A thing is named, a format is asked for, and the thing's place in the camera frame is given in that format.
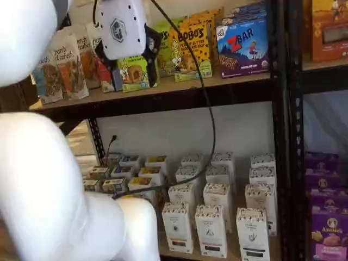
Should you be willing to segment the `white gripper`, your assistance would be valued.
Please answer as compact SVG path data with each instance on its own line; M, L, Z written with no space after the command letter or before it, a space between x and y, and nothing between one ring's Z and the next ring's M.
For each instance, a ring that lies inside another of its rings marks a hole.
M141 55L146 60L150 88L157 82L157 56L161 34L146 23L142 1L110 0L98 4L98 18L101 39L95 52L102 64L109 70L116 69L121 58Z

